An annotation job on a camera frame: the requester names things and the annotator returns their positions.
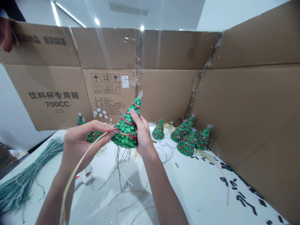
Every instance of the yellow wire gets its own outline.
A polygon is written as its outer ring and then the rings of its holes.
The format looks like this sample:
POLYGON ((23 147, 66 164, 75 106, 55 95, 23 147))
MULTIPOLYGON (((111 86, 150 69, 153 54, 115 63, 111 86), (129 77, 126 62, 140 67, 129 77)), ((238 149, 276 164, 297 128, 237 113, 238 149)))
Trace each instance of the yellow wire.
POLYGON ((88 151, 94 146, 94 144, 100 140, 104 135, 106 135, 107 132, 105 132, 104 134, 102 134, 100 137, 97 138, 97 140, 95 140, 95 142, 93 142, 93 144, 88 148, 88 150, 85 152, 85 154, 82 156, 82 158, 80 159, 80 161, 77 163, 76 167, 74 168, 73 172, 71 173, 71 176, 69 177, 68 179, 68 182, 65 186, 65 190, 63 192, 63 195, 62 195, 62 215, 60 216, 60 224, 67 224, 67 220, 66 220, 66 208, 65 208, 65 200, 66 200, 66 195, 67 195, 67 192, 69 190, 69 186, 70 186, 70 182, 71 180, 73 179, 74 177, 74 174, 76 173, 78 167, 80 166, 82 160, 84 159, 84 157, 86 156, 86 154, 88 153, 88 151))

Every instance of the christmas tree figurine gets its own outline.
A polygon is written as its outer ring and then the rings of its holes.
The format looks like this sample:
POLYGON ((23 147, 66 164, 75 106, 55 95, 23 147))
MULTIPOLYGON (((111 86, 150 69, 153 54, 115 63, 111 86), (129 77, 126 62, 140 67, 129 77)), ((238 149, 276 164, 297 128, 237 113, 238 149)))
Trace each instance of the christmas tree figurine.
POLYGON ((92 137, 92 142, 95 142, 98 137, 100 137, 103 134, 101 131, 94 131, 93 137, 92 137))
POLYGON ((131 118, 130 110, 133 108, 140 116, 140 104, 143 92, 141 91, 135 101, 121 117, 119 123, 115 126, 116 133, 112 141, 123 148, 135 148, 138 145, 137 125, 131 118))
POLYGON ((90 132, 87 135, 87 142, 93 143, 93 136, 94 136, 94 132, 90 132))
POLYGON ((156 140, 162 140, 165 134, 163 133, 163 120, 161 119, 152 132, 152 137, 156 140))
POLYGON ((204 150, 209 141, 209 131, 213 125, 208 124, 204 130, 196 132, 197 142, 195 143, 195 147, 200 150, 204 150))
POLYGON ((194 154, 194 147, 197 138, 195 137, 195 132, 190 132, 186 135, 180 143, 177 144, 177 149, 180 153, 186 156, 192 156, 194 154))
POLYGON ((82 117, 81 117, 81 113, 78 113, 78 119, 77 119, 77 127, 80 126, 82 124, 82 117))
POLYGON ((191 118, 188 119, 186 126, 190 129, 193 129, 195 127, 195 123, 194 123, 194 117, 195 114, 192 115, 191 118))
POLYGON ((186 121, 187 120, 184 120, 171 134, 171 139, 173 141, 179 143, 183 137, 190 132, 190 128, 187 127, 186 121))

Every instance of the white wire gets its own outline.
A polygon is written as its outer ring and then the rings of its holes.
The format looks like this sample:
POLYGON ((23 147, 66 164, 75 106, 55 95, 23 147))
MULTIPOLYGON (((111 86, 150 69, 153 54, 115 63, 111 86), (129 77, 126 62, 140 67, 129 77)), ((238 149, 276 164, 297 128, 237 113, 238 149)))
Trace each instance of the white wire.
POLYGON ((105 134, 107 134, 107 132, 105 132, 104 134, 102 134, 100 137, 97 138, 97 140, 95 140, 95 142, 93 142, 93 144, 91 144, 91 146, 88 148, 88 150, 85 152, 85 154, 82 156, 82 158, 80 159, 79 163, 77 164, 77 166, 75 167, 75 169, 73 170, 73 173, 71 174, 69 181, 67 183, 67 189, 64 191, 63 195, 62 195, 62 206, 61 206, 61 210, 60 210, 60 219, 59 219, 59 224, 60 225, 66 225, 67 222, 63 221, 63 213, 64 213, 64 209, 65 209, 65 203, 66 203, 66 196, 67 193, 69 191, 69 187, 70 184, 72 183, 71 181, 73 180, 74 176, 77 174, 77 169, 80 166, 82 160, 84 159, 84 157, 86 156, 86 154, 89 152, 89 150, 94 146, 94 144, 100 139, 102 138, 105 134))

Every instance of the white table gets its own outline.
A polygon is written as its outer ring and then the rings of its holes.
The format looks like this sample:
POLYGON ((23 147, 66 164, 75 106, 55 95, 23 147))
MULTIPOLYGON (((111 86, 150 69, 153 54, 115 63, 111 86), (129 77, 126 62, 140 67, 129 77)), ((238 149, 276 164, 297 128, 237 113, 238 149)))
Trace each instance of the white table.
MULTIPOLYGON (((57 131, 51 138, 63 137, 66 130, 57 131)), ((165 138, 162 140, 169 146, 175 148, 176 143, 170 137, 169 131, 165 130, 165 138)), ((31 163, 47 146, 48 141, 43 143, 21 164, 19 164, 12 172, 4 177, 0 184, 17 175, 31 163)), ((226 169, 222 169, 220 160, 210 164, 207 159, 202 160, 201 156, 190 158, 182 155, 177 149, 168 146, 162 147, 160 143, 154 143, 156 150, 162 162, 172 158, 164 164, 168 178, 174 188, 183 209, 187 215, 190 224, 263 224, 268 220, 273 224, 282 224, 278 219, 278 212, 274 210, 266 201, 266 207, 261 205, 259 197, 249 191, 244 182, 234 173, 226 169), (228 182, 223 182, 220 177, 225 177, 228 182), (237 190, 232 189, 230 181, 237 179, 237 190), (245 204, 244 207, 241 200, 237 200, 240 193, 245 197, 245 201, 255 207, 257 215, 253 213, 253 209, 245 204)), ((118 170, 111 176, 107 183, 98 191, 114 171, 116 145, 113 142, 107 144, 107 149, 103 154, 96 155, 91 162, 92 175, 95 181, 90 185, 81 185, 74 193, 70 224, 158 224, 156 210, 153 202, 150 185, 143 164, 143 160, 139 155, 134 158, 135 150, 132 150, 130 160, 120 167, 121 192, 119 184, 118 170), (142 191, 146 188, 146 192, 141 196, 142 191)), ((38 174, 38 182, 45 188, 48 193, 52 180, 58 171, 61 163, 62 155, 53 158, 38 174)), ((39 211, 44 202, 43 190, 36 184, 33 185, 32 198, 28 202, 24 211, 24 224, 34 224, 39 211)), ((5 217, 9 224, 23 224, 22 210, 5 217)))

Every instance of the cardboard box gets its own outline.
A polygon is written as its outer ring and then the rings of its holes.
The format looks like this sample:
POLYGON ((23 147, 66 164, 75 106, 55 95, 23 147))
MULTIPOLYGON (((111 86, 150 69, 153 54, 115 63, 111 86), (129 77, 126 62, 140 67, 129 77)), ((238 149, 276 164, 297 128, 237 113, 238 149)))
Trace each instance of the cardboard box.
POLYGON ((132 70, 84 69, 93 117, 118 123, 135 99, 135 72, 132 70))
POLYGON ((294 0, 223 33, 15 23, 20 45, 0 60, 37 130, 74 126, 79 112, 116 123, 140 90, 149 122, 195 113, 197 129, 215 126, 212 150, 298 224, 299 21, 294 0))

